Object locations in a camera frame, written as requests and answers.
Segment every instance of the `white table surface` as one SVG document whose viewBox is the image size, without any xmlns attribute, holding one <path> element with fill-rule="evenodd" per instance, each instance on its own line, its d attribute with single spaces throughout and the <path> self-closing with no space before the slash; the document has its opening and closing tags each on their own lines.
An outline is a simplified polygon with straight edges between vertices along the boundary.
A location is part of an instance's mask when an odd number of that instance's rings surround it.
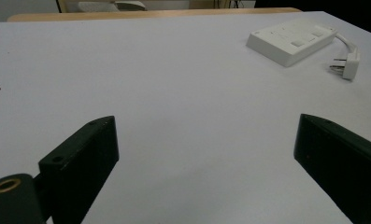
<svg viewBox="0 0 371 224">
<path fill-rule="evenodd" d="M 308 17 L 338 39 L 289 68 L 250 32 Z M 371 34 L 324 12 L 0 22 L 0 177 L 113 115 L 120 161 L 83 223 L 350 223 L 293 158 L 301 113 L 371 141 Z"/>
</svg>

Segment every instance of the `wooden table edge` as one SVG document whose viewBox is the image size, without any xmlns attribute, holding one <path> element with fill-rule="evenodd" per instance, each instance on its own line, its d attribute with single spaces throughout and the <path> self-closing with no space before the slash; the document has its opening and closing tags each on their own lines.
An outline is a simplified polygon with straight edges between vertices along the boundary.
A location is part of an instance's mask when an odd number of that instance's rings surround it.
<svg viewBox="0 0 371 224">
<path fill-rule="evenodd" d="M 215 8 L 215 9 L 184 9 L 184 10 L 153 10 L 153 11 L 122 11 L 122 12 L 78 12 L 78 13 L 35 13 L 17 14 L 7 21 L 88 21 L 88 20 L 115 20 L 133 18 L 162 18 L 196 15 L 223 15 L 223 14 L 266 14 L 301 12 L 294 7 L 266 7 L 266 8 Z"/>
</svg>

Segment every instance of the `power strip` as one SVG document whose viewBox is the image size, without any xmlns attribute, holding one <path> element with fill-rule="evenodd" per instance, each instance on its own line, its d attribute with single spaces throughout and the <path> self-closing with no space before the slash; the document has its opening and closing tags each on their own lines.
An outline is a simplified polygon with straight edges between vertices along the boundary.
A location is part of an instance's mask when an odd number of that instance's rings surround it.
<svg viewBox="0 0 371 224">
<path fill-rule="evenodd" d="M 309 19 L 296 19 L 250 34 L 247 46 L 288 67 L 333 41 L 337 30 Z"/>
</svg>

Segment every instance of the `small hole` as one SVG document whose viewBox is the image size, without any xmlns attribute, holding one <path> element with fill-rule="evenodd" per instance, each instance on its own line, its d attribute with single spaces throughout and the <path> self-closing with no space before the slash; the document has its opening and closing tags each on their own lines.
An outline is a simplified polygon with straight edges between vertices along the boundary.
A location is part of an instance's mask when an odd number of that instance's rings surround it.
<svg viewBox="0 0 371 224">
<path fill-rule="evenodd" d="M 64 157 L 60 157 L 60 156 L 58 156 L 58 157 L 54 157 L 53 158 L 53 161 L 54 162 L 59 162 L 59 161 L 62 161 L 64 159 Z"/>
<path fill-rule="evenodd" d="M 20 183 L 21 181 L 17 178 L 4 180 L 0 183 L 0 193 L 5 193 L 12 189 L 15 189 L 17 186 L 19 186 Z"/>
</svg>

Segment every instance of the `power outlet socket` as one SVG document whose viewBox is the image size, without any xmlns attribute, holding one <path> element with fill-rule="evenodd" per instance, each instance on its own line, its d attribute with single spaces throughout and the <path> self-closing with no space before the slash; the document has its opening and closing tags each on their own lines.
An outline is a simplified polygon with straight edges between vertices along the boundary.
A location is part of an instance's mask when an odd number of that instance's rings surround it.
<svg viewBox="0 0 371 224">
<path fill-rule="evenodd" d="M 288 67 L 333 41 L 337 30 L 302 18 L 252 32 L 247 46 Z"/>
</svg>

